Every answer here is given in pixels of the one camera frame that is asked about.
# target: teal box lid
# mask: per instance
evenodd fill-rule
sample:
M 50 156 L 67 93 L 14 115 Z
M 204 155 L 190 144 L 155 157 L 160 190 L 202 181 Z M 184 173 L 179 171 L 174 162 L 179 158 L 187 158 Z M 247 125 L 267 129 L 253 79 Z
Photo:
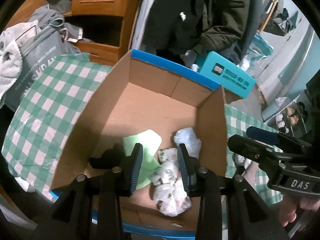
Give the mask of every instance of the teal box lid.
M 218 53 L 209 52 L 207 57 L 198 57 L 198 73 L 221 84 L 225 89 L 246 98 L 256 80 L 231 61 Z

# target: green paper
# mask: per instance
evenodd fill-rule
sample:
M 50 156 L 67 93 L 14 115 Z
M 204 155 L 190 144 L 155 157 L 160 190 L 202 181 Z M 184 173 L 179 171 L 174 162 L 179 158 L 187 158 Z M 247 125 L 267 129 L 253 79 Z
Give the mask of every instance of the green paper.
M 131 155 L 134 145 L 140 143 L 143 146 L 143 160 L 138 177 L 137 188 L 143 188 L 151 183 L 151 176 L 161 166 L 154 158 L 157 150 L 160 147 L 162 139 L 160 135 L 153 130 L 147 130 L 142 133 L 131 135 L 123 138 L 124 154 Z

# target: human hand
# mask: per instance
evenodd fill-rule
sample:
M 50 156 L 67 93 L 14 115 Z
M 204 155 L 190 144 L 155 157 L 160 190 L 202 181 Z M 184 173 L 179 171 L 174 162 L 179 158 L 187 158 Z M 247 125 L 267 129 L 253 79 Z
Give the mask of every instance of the human hand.
M 295 221 L 297 218 L 296 210 L 298 206 L 304 210 L 313 210 L 314 212 L 317 212 L 320 206 L 320 199 L 303 197 L 300 200 L 296 200 L 284 194 L 279 212 L 279 222 L 282 226 L 285 227 L 288 223 Z

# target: bolt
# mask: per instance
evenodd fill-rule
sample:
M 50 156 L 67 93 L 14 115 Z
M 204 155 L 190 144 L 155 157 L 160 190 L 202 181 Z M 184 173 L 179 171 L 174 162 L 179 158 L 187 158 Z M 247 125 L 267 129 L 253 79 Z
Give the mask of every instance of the bolt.
M 119 173 L 121 171 L 121 168 L 120 167 L 113 167 L 112 168 L 112 172 L 113 173 Z
M 200 168 L 198 169 L 198 171 L 199 171 L 200 173 L 205 174 L 205 173 L 208 172 L 208 169 L 207 169 L 206 167 L 200 167 Z
M 85 180 L 85 175 L 81 174 L 77 176 L 77 181 L 84 181 Z
M 279 167 L 282 168 L 282 169 L 286 168 L 286 166 L 283 163 L 279 163 Z
M 235 180 L 236 180 L 237 182 L 242 182 L 243 179 L 244 179 L 244 177 L 242 177 L 241 175 L 236 175 L 236 176 L 234 176 L 234 178 L 235 178 Z

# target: open cardboard box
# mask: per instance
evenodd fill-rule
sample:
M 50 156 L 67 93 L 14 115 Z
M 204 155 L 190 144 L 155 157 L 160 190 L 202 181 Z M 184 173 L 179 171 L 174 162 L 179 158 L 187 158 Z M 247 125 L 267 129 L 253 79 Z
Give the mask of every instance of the open cardboard box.
M 201 165 L 224 176 L 227 154 L 224 104 L 235 99 L 238 98 L 219 84 L 187 68 L 140 51 L 128 52 L 81 113 L 63 149 L 51 189 L 68 185 L 79 174 L 88 177 L 103 174 L 105 171 L 90 167 L 88 158 L 99 157 L 114 143 L 122 143 L 123 137 L 148 129 L 161 136 L 160 149 L 164 149 L 175 147 L 172 138 L 177 130 L 194 127 L 202 141 Z M 152 187 L 146 186 L 136 190 L 131 198 L 120 199 L 123 220 L 157 228 L 195 230 L 200 200 L 192 199 L 192 208 L 179 216 L 166 217 L 151 199 Z

